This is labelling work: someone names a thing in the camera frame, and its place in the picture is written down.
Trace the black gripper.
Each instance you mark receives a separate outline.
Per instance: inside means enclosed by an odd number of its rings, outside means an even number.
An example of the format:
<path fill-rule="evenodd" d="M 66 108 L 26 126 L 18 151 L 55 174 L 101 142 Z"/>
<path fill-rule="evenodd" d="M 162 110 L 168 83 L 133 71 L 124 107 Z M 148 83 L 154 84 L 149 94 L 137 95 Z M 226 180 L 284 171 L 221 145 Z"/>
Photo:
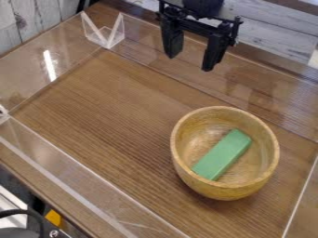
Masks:
<path fill-rule="evenodd" d="M 172 59 L 181 52 L 182 31 L 209 36 L 201 66 L 205 72 L 212 71 L 220 63 L 228 41 L 229 46 L 237 43 L 243 23 L 240 16 L 222 12 L 222 3 L 224 0 L 158 0 L 156 16 L 165 54 Z"/>

